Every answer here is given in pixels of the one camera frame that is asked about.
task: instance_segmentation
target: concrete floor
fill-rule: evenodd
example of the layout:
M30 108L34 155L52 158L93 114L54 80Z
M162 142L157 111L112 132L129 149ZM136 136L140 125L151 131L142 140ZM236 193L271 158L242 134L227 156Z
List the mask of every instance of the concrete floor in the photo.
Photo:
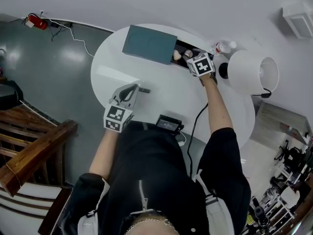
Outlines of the concrete floor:
M69 142L66 150L66 180L74 184L88 171L105 132L104 108L90 82L92 57L86 53L82 42L72 40L69 30L61 32L51 42L49 29L29 28L21 22L0 23L0 68L20 86L24 99L34 107L59 122L72 119L79 123L79 136ZM91 54L95 54L110 35L77 24L72 30L77 39L86 41ZM194 173L204 146L203 142L193 139ZM183 147L183 154L189 171L186 149L187 145Z

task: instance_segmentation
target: white bottle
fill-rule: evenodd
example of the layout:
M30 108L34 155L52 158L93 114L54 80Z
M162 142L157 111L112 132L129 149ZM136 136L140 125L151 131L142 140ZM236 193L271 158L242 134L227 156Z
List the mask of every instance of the white bottle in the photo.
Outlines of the white bottle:
M237 47L237 44L234 41L232 42L219 41L216 44L211 46L209 53L211 53L212 55L218 56L224 53L230 53L231 49L234 49L236 47Z

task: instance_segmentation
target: white lamp shade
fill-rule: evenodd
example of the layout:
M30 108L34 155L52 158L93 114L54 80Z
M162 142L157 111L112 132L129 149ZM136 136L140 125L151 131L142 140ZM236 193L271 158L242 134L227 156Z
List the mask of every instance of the white lamp shade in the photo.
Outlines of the white lamp shade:
M241 94L264 94L273 92L279 81L279 70L275 61L265 55L240 50L228 63L228 79L231 87Z

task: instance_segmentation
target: red fire extinguisher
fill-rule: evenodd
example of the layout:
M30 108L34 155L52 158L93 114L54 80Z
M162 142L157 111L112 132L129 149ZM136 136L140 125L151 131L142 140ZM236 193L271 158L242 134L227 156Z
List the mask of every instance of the red fire extinguisher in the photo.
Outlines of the red fire extinguisher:
M34 26L39 28L39 29L46 29L48 27L48 23L45 20L43 20L39 17L36 17L34 15L29 15L27 17L26 22L28 22L28 21L32 22L34 24Z

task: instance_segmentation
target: necklace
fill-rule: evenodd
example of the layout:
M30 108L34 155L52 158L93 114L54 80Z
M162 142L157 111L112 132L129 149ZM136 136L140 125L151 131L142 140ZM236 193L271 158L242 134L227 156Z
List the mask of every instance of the necklace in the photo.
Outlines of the necklace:
M161 220L161 219L156 219L156 218L146 218L144 220L139 221L138 223L133 224L131 227L129 227L128 230L124 233L124 235L128 234L138 224L145 223L145 222L152 222L152 221L163 222L166 226L169 226L172 229L174 229L174 231L178 234L178 232L176 231L176 229L174 228L172 223L170 221L168 221L168 219Z

